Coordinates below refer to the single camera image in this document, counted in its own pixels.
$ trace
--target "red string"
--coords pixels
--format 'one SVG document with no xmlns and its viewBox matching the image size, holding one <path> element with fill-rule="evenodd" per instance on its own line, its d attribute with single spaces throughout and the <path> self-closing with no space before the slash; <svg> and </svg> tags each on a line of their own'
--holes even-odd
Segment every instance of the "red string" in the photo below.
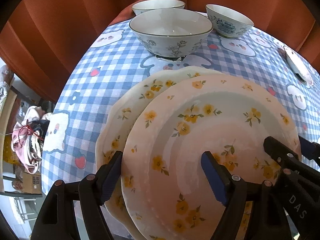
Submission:
<svg viewBox="0 0 320 240">
<path fill-rule="evenodd" d="M 44 141 L 39 135 L 36 134 L 36 132 L 30 127 L 30 125 L 29 125 L 28 123 L 29 123 L 29 121 L 28 121 L 28 119 L 27 119 L 26 125 L 22 126 L 22 127 L 20 128 L 20 130 L 19 130 L 18 140 L 19 140 L 20 145 L 22 146 L 22 143 L 21 143 L 21 141 L 20 141 L 20 133 L 21 133 L 21 131 L 22 131 L 24 128 L 27 129 L 27 133 L 24 134 L 24 135 L 29 136 L 29 135 L 34 134 L 35 136 L 38 137 L 38 139 L 40 139 L 41 141 Z"/>
</svg>

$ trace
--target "small bowl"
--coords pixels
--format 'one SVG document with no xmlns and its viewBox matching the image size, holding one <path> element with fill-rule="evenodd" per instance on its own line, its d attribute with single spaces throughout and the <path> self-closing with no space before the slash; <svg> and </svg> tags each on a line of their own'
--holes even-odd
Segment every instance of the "small bowl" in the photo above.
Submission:
<svg viewBox="0 0 320 240">
<path fill-rule="evenodd" d="M 179 0 L 146 0 L 132 5 L 132 10 L 136 15 L 154 9 L 161 8 L 178 8 L 183 9 L 185 3 Z"/>
<path fill-rule="evenodd" d="M 254 25 L 247 16 L 233 9 L 216 4 L 207 4 L 206 8 L 213 28 L 228 38 L 239 37 Z"/>
<path fill-rule="evenodd" d="M 195 52 L 212 30 L 205 16 L 184 9 L 155 9 L 137 15 L 130 29 L 153 54 L 177 58 Z"/>
</svg>

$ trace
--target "orange curtain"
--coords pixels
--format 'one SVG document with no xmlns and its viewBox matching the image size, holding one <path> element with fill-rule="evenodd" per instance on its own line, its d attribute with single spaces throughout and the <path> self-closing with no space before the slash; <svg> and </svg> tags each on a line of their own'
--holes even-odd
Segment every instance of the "orange curtain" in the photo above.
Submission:
<svg viewBox="0 0 320 240">
<path fill-rule="evenodd" d="M 0 56 L 42 98 L 56 101 L 93 41 L 133 17 L 140 0 L 23 0 L 0 33 Z M 320 71 L 320 27 L 301 0 L 182 0 L 205 12 L 220 4 L 247 15 Z"/>
</svg>

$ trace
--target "tablecloth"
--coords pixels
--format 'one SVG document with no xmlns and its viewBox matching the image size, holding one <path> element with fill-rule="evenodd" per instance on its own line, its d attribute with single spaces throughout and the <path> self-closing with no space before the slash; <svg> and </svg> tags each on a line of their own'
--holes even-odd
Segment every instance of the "tablecloth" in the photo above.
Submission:
<svg viewBox="0 0 320 240">
<path fill-rule="evenodd" d="M 196 52 L 174 63 L 148 52 L 130 30 L 129 20 L 106 28 L 77 64 L 55 107 L 44 141 L 43 192 L 57 179 L 74 182 L 96 172 L 95 142 L 110 108 L 132 86 L 162 69 L 197 65 L 256 82 L 284 105 L 299 135 L 319 141 L 320 76 L 301 57 L 314 86 L 300 82 L 285 60 L 283 45 L 254 27 L 237 39 L 213 30 Z M 314 162 L 303 162 L 319 170 Z"/>
</svg>

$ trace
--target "gingham pattern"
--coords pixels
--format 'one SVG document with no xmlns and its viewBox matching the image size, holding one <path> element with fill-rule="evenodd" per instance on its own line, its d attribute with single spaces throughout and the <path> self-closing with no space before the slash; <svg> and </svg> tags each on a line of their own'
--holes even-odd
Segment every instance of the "gingham pattern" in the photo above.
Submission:
<svg viewBox="0 0 320 240">
<path fill-rule="evenodd" d="M 54 113 L 68 113 L 69 124 L 64 152 L 53 151 L 43 155 L 42 187 L 45 193 L 57 179 L 63 179 L 66 183 L 73 182 L 96 172 L 95 142 L 106 123 L 111 106 L 149 73 L 148 69 L 141 68 L 140 64 L 151 54 L 130 30 L 129 20 L 110 26 L 103 33 L 117 30 L 124 30 L 119 41 L 88 49 L 61 93 Z M 256 28 L 252 28 L 249 33 L 258 34 L 271 47 L 266 48 L 255 43 L 249 34 L 246 34 L 239 39 L 255 51 L 256 55 L 249 57 L 223 48 L 219 36 L 211 32 L 195 54 L 209 59 L 215 70 L 243 77 L 266 89 L 272 87 L 276 92 L 275 96 L 296 122 L 299 135 L 310 141 L 317 141 L 320 137 L 319 74 L 302 59 L 311 72 L 315 86 L 308 88 L 301 84 L 278 52 L 279 47 L 273 42 L 272 36 Z M 219 48 L 211 49 L 210 44 Z M 100 73 L 92 77 L 90 73 L 96 68 L 100 68 Z M 286 90 L 289 84 L 298 87 L 306 96 L 306 110 L 300 110 L 294 105 Z M 75 160 L 79 158 L 82 162 L 84 159 L 86 161 L 83 169 L 76 166 Z M 306 163 L 317 168 L 314 163 Z"/>
</svg>

